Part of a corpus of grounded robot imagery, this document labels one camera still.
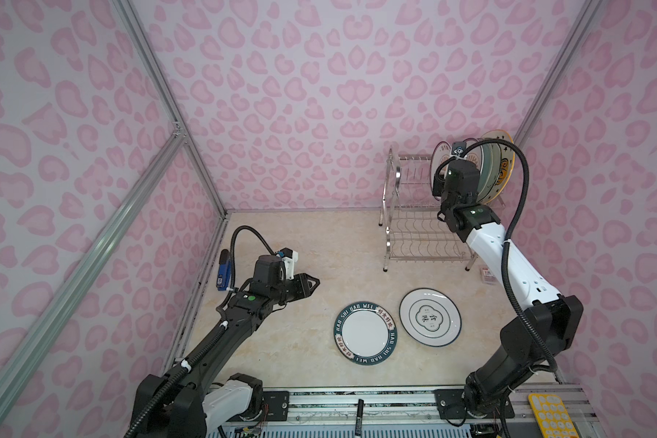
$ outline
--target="dish rack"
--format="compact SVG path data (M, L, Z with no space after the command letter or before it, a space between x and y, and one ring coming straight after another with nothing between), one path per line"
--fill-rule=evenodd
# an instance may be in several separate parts
M431 195L430 174L431 156L389 150L379 223L387 235L385 272L390 260L468 261L465 270L474 265L476 253L436 218L440 203Z

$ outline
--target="pink leopard print wallpaper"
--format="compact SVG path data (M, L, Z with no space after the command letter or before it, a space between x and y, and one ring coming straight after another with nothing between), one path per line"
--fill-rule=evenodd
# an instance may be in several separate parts
M0 0L0 368L170 136L108 0Z
M525 153L514 240L585 306L562 373L609 438L657 438L657 0L610 2Z
M117 437L164 357L217 223L180 151L68 321L0 437Z
M512 134L581 0L135 0L228 208L377 206L386 153Z

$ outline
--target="black mounting plate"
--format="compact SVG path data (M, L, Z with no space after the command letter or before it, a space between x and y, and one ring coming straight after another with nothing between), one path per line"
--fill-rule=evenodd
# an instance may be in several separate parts
M289 392L288 391L263 391L263 404L268 406L268 416L266 421L287 421L287 412L289 410ZM229 418L229 421L242 423L241 417L235 415Z
M434 390L434 394L436 395L436 406L441 420L462 420L465 415L467 415L466 419L468 420L475 419L466 413L462 405L462 390ZM514 417L514 408L510 402L504 409L504 416L506 418ZM489 413L485 418L494 418L494 414Z

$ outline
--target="black marker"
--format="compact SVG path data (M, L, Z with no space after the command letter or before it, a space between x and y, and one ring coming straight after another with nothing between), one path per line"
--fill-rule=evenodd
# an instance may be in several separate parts
M358 399L358 415L355 417L355 438L360 438L363 434L363 405L365 405L365 401Z

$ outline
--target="yellow calculator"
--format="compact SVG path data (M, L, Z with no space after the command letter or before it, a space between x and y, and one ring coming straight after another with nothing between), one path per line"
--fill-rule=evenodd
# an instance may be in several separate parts
M560 397L554 394L530 394L528 402L544 438L579 438Z

